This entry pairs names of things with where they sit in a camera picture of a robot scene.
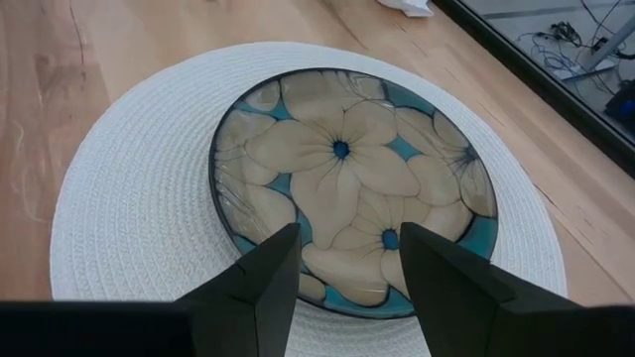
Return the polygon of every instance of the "blue flower center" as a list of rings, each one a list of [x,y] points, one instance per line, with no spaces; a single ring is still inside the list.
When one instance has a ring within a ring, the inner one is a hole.
[[[333,152],[339,159],[344,159],[350,154],[350,149],[348,149],[347,143],[336,141],[333,143]]]
[[[476,158],[478,158],[478,154],[476,154],[476,150],[471,145],[467,146],[464,152],[465,152],[465,160],[468,161],[469,163],[473,162],[474,160],[476,160]]]
[[[394,229],[386,229],[381,234],[381,242],[384,243],[386,250],[399,249],[399,237],[397,237],[397,232]]]

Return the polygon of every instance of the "floral plate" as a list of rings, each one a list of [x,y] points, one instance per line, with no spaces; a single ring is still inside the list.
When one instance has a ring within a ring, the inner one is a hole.
[[[209,161],[238,250],[300,223],[300,298],[331,311],[414,313],[402,222],[485,258],[494,249],[494,190],[473,147],[424,98],[369,74],[312,68],[265,80],[225,113]]]

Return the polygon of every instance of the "white placemat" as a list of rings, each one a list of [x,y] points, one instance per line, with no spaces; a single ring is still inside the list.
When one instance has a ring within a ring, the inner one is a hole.
[[[167,68],[114,103],[87,135],[63,182],[51,243],[55,299],[172,300],[238,257],[215,213],[207,155],[219,119],[242,93],[290,70],[337,67],[421,95],[467,136],[499,205],[492,261],[567,294],[547,211],[501,140],[442,89],[388,63],[293,43],[213,51]],[[425,356],[415,318],[370,320],[298,302],[288,356]]]

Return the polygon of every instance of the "round placemat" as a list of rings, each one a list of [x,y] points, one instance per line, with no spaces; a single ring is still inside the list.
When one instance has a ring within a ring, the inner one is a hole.
[[[215,213],[207,179],[212,135],[255,84],[309,67],[395,82],[430,101],[465,134],[498,203],[493,264],[565,296],[560,247],[540,198],[501,140],[442,89],[385,62],[318,46],[258,43],[167,68],[114,103],[90,130],[63,182],[53,225],[55,299],[173,300],[239,253]],[[289,356],[426,356],[414,317],[369,320],[298,301]]]

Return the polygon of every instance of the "ceramic plate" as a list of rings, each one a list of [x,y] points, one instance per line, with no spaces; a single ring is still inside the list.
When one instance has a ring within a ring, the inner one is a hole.
[[[300,223],[300,298],[331,311],[414,313],[402,222],[488,259],[494,249],[496,200],[478,154],[439,109],[382,78],[334,68],[272,77],[225,113],[209,163],[238,250]]]

